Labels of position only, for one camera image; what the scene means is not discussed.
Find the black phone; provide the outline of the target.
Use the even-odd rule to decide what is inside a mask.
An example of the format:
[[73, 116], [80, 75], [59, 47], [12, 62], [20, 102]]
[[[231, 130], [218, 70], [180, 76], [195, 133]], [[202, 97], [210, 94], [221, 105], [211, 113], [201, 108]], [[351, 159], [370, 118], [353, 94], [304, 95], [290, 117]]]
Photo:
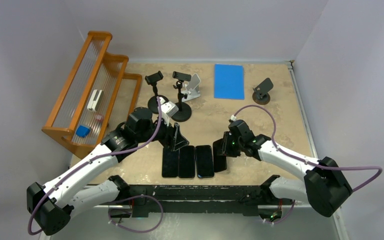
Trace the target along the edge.
[[210, 145], [195, 147], [196, 173], [201, 179], [212, 178], [215, 175], [213, 151]]
[[193, 179], [196, 174], [195, 171], [195, 147], [188, 145], [179, 150], [178, 177]]
[[227, 157], [221, 155], [223, 140], [219, 139], [212, 144], [213, 168], [215, 173], [227, 170]]

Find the black smartphone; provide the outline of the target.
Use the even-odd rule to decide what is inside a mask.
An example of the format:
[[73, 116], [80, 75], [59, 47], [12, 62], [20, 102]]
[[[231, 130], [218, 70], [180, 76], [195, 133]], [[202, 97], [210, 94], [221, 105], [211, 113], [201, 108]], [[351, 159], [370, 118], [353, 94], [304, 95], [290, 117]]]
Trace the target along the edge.
[[162, 169], [163, 178], [176, 178], [179, 174], [179, 150], [170, 151], [164, 148], [162, 151]]

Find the black tall phone stand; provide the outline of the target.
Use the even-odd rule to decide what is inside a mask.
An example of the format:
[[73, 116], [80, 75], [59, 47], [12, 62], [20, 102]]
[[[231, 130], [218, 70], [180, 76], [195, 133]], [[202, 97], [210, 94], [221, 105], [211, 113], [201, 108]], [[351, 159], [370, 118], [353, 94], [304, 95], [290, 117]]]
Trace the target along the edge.
[[192, 109], [187, 103], [183, 102], [183, 99], [186, 99], [188, 95], [182, 93], [182, 88], [183, 83], [190, 82], [192, 76], [190, 74], [173, 71], [172, 77], [177, 80], [173, 87], [178, 90], [178, 102], [175, 104], [178, 107], [178, 111], [171, 118], [176, 122], [185, 122], [192, 116]]

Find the black round-base phone stand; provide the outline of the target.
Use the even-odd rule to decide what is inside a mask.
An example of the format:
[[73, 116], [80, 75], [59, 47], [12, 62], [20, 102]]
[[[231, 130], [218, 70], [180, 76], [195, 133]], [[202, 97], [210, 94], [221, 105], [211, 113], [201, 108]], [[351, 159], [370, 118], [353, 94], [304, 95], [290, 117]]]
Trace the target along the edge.
[[169, 101], [166, 96], [159, 95], [158, 93], [157, 82], [162, 80], [163, 78], [164, 76], [160, 70], [154, 74], [147, 75], [144, 78], [146, 83], [152, 86], [152, 91], [154, 93], [154, 96], [152, 96], [147, 102], [147, 107], [151, 110], [153, 114], [158, 114], [158, 102], [160, 100], [160, 97], [163, 99], [163, 104]]

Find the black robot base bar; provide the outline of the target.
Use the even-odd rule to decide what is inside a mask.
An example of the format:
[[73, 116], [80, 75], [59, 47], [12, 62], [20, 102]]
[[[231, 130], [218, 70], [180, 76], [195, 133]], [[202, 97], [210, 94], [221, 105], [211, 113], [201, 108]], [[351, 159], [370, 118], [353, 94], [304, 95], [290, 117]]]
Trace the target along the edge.
[[110, 201], [111, 205], [132, 205], [134, 218], [150, 213], [241, 214], [270, 217], [279, 205], [289, 207], [292, 200], [279, 200], [261, 185], [130, 185]]

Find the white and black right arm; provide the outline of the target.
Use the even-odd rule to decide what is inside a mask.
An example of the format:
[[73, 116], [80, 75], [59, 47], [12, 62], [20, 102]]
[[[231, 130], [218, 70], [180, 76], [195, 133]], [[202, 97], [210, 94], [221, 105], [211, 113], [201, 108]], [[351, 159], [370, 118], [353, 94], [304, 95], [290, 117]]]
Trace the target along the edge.
[[296, 179], [275, 176], [261, 189], [260, 196], [268, 204], [278, 199], [297, 200], [309, 204], [317, 213], [331, 217], [354, 192], [336, 161], [319, 160], [277, 145], [264, 134], [255, 135], [244, 120], [230, 122], [228, 131], [215, 141], [219, 156], [250, 158], [277, 166]]

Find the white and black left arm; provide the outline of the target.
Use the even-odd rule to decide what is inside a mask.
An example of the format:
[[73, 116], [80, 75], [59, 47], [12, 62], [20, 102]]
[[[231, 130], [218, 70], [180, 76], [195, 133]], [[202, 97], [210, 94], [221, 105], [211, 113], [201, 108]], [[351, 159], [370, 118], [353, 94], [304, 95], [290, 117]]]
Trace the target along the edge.
[[28, 234], [44, 232], [51, 236], [90, 208], [110, 202], [122, 205], [131, 200], [130, 186], [120, 176], [111, 176], [88, 189], [85, 186], [151, 142], [158, 141], [171, 151], [187, 146], [189, 142], [181, 135], [180, 125], [170, 124], [178, 110], [175, 104], [164, 103], [158, 107], [158, 119], [153, 120], [151, 110], [137, 107], [75, 166], [45, 184], [32, 183], [26, 190]]

